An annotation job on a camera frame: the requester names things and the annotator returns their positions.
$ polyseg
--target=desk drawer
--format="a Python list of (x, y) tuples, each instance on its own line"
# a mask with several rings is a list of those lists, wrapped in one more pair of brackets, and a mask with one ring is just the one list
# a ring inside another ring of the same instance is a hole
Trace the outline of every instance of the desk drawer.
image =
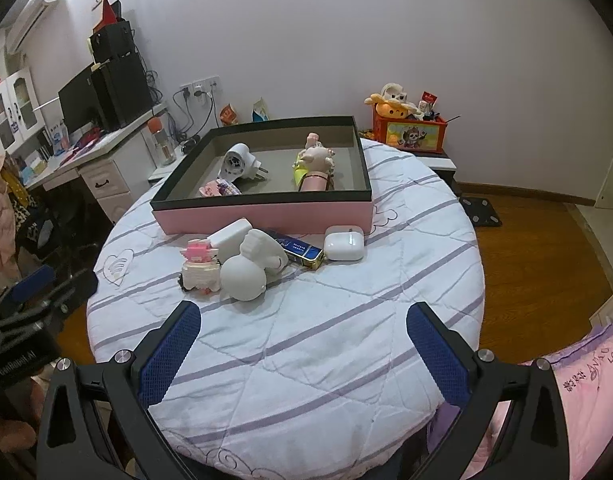
[(96, 166), (92, 170), (83, 168), (80, 170), (80, 174), (96, 198), (128, 192), (128, 186), (112, 160), (107, 164)]
[(98, 204), (100, 204), (106, 216), (109, 217), (109, 220), (114, 224), (122, 218), (122, 215), (128, 211), (128, 208), (130, 208), (134, 202), (135, 200), (133, 200), (133, 195), (131, 195), (131, 193), (107, 196), (98, 200)]

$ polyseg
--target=white bedspread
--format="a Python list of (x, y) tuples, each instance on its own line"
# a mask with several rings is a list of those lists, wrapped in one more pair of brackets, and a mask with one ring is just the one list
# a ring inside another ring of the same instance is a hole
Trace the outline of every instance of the white bedspread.
[[(150, 408), (173, 449), (242, 478), (357, 478), (442, 402), (408, 338), (409, 306), (426, 301), (477, 348), (485, 285), (469, 219), (414, 156), (362, 142), (375, 227), (359, 263), (290, 264), (240, 302), (180, 289), (179, 250), (198, 235), (163, 234), (155, 189), (109, 235), (87, 308), (98, 361), (135, 348), (181, 300), (202, 309), (200, 336)], [(321, 235), (305, 239), (322, 246)], [(114, 283), (111, 267), (125, 269)]]

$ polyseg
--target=pink toy figure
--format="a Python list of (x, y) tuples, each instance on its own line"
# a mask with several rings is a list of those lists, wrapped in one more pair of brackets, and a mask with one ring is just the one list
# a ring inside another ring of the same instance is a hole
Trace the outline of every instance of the pink toy figure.
[(298, 153), (293, 165), (294, 179), (299, 191), (325, 191), (332, 187), (333, 150), (325, 148), (318, 134), (306, 136), (304, 150)]
[(321, 145), (322, 143), (320, 142), (320, 136), (318, 134), (314, 134), (313, 132), (311, 132), (306, 136), (306, 145), (304, 146), (305, 150), (308, 150), (309, 148), (315, 148), (316, 146)]
[(218, 250), (211, 247), (210, 241), (190, 240), (180, 254), (186, 258), (179, 280), (184, 290), (197, 288), (203, 294), (210, 294), (220, 289)]

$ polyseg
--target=computer monitor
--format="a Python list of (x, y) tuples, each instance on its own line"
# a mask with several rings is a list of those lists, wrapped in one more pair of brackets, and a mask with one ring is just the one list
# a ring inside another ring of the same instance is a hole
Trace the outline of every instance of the computer monitor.
[(91, 84), (91, 65), (71, 79), (58, 92), (58, 97), (69, 134), (91, 121), (100, 124), (100, 105)]

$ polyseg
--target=black speaker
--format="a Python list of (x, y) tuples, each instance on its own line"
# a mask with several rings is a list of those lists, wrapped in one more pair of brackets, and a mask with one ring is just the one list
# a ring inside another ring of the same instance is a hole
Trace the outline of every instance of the black speaker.
[(93, 59), (97, 63), (104, 63), (109, 59), (116, 59), (136, 50), (129, 22), (105, 25), (93, 34), (90, 40)]
[(123, 127), (153, 106), (151, 91), (138, 54), (109, 59), (91, 73), (91, 81), (101, 107), (114, 112)]

